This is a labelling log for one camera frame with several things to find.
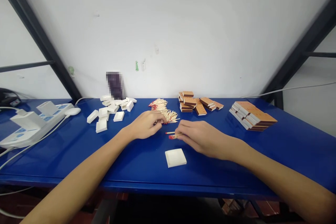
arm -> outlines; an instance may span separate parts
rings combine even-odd
[[[182,120],[175,131],[197,152],[248,168],[309,223],[334,223],[336,196],[302,174],[266,157],[204,121]]]
[[[134,139],[154,135],[162,126],[153,124],[165,117],[159,111],[146,111],[123,128],[108,143],[94,152],[66,176],[21,222],[68,223],[88,198],[117,159]]]

black device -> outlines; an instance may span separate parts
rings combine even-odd
[[[14,91],[0,87],[0,107],[16,107],[20,103],[21,99]]]

person's left hand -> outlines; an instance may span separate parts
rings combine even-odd
[[[145,139],[161,129],[161,120],[167,123],[165,116],[160,111],[146,111],[139,115],[130,125],[126,126],[125,129],[132,139]]]

power cord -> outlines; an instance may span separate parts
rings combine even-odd
[[[15,109],[15,110],[20,110],[20,109],[18,109],[18,108],[13,108],[13,107],[0,107],[0,109],[2,109],[2,108],[3,108],[3,109],[9,109],[9,108],[10,108],[10,109]]]
[[[12,150],[14,150],[14,147],[10,147],[10,148],[8,148],[7,150],[5,150],[4,152],[2,152],[1,154],[0,154],[0,157],[2,157],[3,155],[5,155],[6,153],[8,153],[8,152],[10,152],[10,151],[12,151]]]
[[[33,187],[28,187],[28,188],[25,188],[25,189],[22,189],[22,190],[19,190],[19,191],[15,191],[15,192],[10,192],[10,193],[7,192],[7,193],[4,193],[4,194],[0,194],[0,196],[5,196],[5,195],[9,195],[9,194],[14,194],[14,193],[20,193],[20,192],[26,191],[26,190],[28,190],[30,188],[33,188]]]
[[[75,103],[75,106],[77,105],[77,103],[80,101],[80,100],[83,100],[83,99],[96,99],[96,97],[91,97],[91,96],[87,96],[87,97],[82,97],[82,98],[79,98],[76,103]]]
[[[279,89],[279,90],[275,90],[275,91],[272,91],[272,92],[268,92],[268,93],[265,93],[265,94],[258,94],[256,96],[244,96],[244,97],[241,97],[241,98],[253,98],[253,97],[259,97],[259,96],[264,96],[264,95],[268,95],[268,94],[272,94],[272,93],[276,93],[276,92],[280,92],[280,91],[284,91],[284,90],[290,90],[290,89],[299,89],[299,88],[312,88],[312,87],[316,87],[316,86],[327,86],[327,85],[331,85],[331,84],[335,84],[336,82],[331,82],[331,83],[326,83],[326,84],[320,84],[320,85],[312,85],[312,86],[301,86],[301,87],[288,87],[288,88],[285,88],[285,89]]]
[[[11,213],[7,213],[6,211],[2,210],[1,208],[0,208],[0,214],[3,214],[5,216],[11,217],[11,218],[16,218],[16,219],[24,219],[25,218],[25,216],[18,216],[18,215],[13,215]]]
[[[36,143],[26,147],[25,149],[23,149],[22,151],[20,151],[19,153],[15,154],[13,157],[11,157],[10,159],[8,159],[5,163],[3,163],[3,165],[0,166],[0,170],[6,165],[8,164],[10,161],[12,161],[14,158],[16,158],[17,156],[19,156],[21,153],[25,152],[26,150],[30,149],[31,147],[33,147],[35,144],[41,142],[43,139],[45,139],[46,137],[48,137],[51,133],[53,133],[64,121],[65,119],[67,119],[69,116],[66,116],[63,118],[63,120],[52,130],[50,131],[47,135],[45,135],[44,137],[42,137],[40,140],[38,140]]]
[[[33,147],[35,144],[37,144],[37,143],[39,143],[39,142],[41,142],[43,139],[45,139],[46,137],[48,137],[50,134],[52,134],[64,121],[65,121],[65,119],[67,119],[67,118],[69,118],[71,115],[70,114],[68,114],[68,115],[66,115],[64,118],[63,118],[63,120],[62,121],[60,121],[59,122],[59,124],[52,130],[52,131],[50,131],[47,135],[45,135],[44,137],[42,137],[39,141],[37,141],[36,143],[34,143],[34,144],[32,144],[32,145],[30,145],[30,146],[28,146],[28,147],[26,147],[25,149],[23,149],[22,151],[20,151],[19,153],[17,153],[17,154],[15,154],[13,157],[11,157],[10,159],[8,159],[5,163],[3,163],[3,165],[1,165],[0,166],[0,170],[6,165],[6,164],[8,164],[10,161],[12,161],[14,158],[16,158],[17,156],[19,156],[21,153],[23,153],[23,152],[25,152],[26,150],[28,150],[28,149],[30,149],[31,147]],[[9,152],[9,151],[11,151],[11,150],[13,150],[12,148],[8,148],[6,151],[4,151],[1,155],[4,155],[5,153],[7,153],[7,152]],[[23,190],[19,190],[19,191],[15,191],[15,192],[10,192],[10,193],[5,193],[5,194],[0,194],[0,196],[2,196],[2,195],[8,195],[8,194],[14,194],[14,193],[18,193],[18,192],[21,192],[21,191],[25,191],[25,190],[28,190],[28,189],[30,189],[30,188],[32,188],[32,187],[29,187],[29,188],[26,188],[26,189],[23,189]],[[13,215],[13,214],[11,214],[11,213],[7,213],[6,211],[4,211],[4,210],[2,210],[1,208],[0,208],[0,214],[3,214],[3,215],[5,215],[5,216],[7,216],[7,217],[11,217],[11,218],[16,218],[16,219],[23,219],[23,218],[25,218],[25,216],[18,216],[18,215]]]

power strip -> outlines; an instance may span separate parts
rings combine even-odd
[[[64,103],[56,105],[56,107],[58,110],[52,116],[45,116],[44,114],[39,115],[47,123],[44,127],[41,129],[31,129],[28,131],[24,128],[20,128],[3,139],[0,142],[0,146],[5,149],[10,147],[18,149],[30,146],[39,141],[65,117],[64,113],[74,106],[71,103]]]

